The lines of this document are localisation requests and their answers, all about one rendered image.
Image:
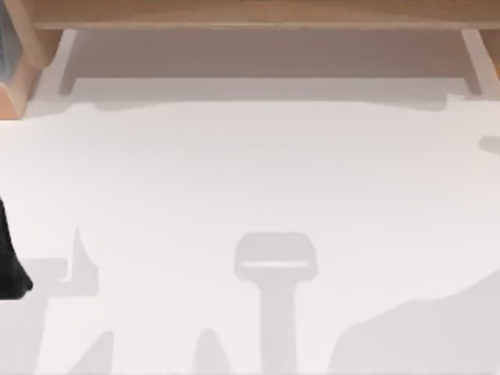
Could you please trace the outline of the wooden cupboard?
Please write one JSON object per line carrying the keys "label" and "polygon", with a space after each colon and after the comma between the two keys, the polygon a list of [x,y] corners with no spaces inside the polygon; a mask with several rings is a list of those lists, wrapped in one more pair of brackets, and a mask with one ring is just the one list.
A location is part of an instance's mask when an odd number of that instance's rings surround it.
{"label": "wooden cupboard", "polygon": [[478,30],[500,77],[500,0],[0,0],[21,46],[0,81],[0,119],[18,120],[65,30]]}

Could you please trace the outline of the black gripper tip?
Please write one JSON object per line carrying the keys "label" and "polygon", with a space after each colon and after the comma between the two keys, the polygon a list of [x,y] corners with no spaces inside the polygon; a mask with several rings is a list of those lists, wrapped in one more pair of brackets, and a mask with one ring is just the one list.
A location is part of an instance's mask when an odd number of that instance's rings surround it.
{"label": "black gripper tip", "polygon": [[5,206],[0,198],[0,300],[21,299],[33,286],[13,247]]}

